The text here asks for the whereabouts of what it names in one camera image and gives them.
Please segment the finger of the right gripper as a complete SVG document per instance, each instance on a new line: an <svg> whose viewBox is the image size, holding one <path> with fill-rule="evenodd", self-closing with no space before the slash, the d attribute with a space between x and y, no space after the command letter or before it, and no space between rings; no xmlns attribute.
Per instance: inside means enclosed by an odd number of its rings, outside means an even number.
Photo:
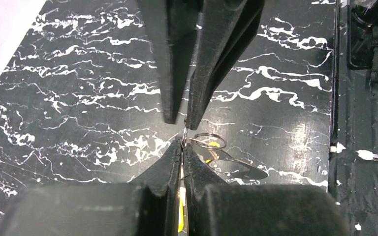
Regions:
<svg viewBox="0 0 378 236"><path fill-rule="evenodd" d="M153 45L163 120L175 124L197 39L198 0L139 0L145 32Z"/></svg>
<svg viewBox="0 0 378 236"><path fill-rule="evenodd" d="M205 0L186 126L196 130L214 91L256 36L263 0Z"/></svg>

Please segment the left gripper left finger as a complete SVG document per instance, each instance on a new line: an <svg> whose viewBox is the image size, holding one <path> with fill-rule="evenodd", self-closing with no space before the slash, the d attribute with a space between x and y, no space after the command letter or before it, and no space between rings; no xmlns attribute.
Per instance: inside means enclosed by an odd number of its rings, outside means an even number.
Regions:
<svg viewBox="0 0 378 236"><path fill-rule="evenodd" d="M64 183L24 190L0 236L175 236L181 140L130 182Z"/></svg>

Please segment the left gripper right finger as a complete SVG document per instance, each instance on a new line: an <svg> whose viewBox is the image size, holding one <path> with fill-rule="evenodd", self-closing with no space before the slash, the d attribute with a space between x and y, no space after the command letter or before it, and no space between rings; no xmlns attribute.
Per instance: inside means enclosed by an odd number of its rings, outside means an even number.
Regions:
<svg viewBox="0 0 378 236"><path fill-rule="evenodd" d="M231 185L182 149L190 236L347 236L335 200L313 185Z"/></svg>

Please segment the yellow tagged key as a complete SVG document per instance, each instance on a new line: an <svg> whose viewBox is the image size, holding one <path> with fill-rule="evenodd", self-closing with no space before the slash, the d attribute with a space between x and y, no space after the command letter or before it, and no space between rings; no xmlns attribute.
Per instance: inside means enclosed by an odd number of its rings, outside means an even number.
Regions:
<svg viewBox="0 0 378 236"><path fill-rule="evenodd" d="M209 164L213 160L219 160L217 151L221 150L221 145L218 142L212 141L208 143L208 150L212 157L205 159L205 163Z"/></svg>
<svg viewBox="0 0 378 236"><path fill-rule="evenodd" d="M179 189L179 213L178 213L178 235L187 235L187 208L186 208L186 189L180 187Z"/></svg>

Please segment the white keyring holder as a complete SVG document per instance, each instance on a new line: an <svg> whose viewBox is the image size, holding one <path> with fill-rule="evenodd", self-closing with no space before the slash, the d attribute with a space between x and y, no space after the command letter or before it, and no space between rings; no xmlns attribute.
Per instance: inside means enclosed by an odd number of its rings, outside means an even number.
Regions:
<svg viewBox="0 0 378 236"><path fill-rule="evenodd" d="M209 164L205 159L211 156L208 150L209 142L218 142L221 150L217 151L219 160L213 160ZM225 151L227 141L220 135L214 133L198 133L193 137L188 136L188 128L183 129L182 145L190 144L197 154L199 160L212 169L218 176L224 180L241 180L243 182L262 180L268 177L268 174L241 159L232 157Z"/></svg>

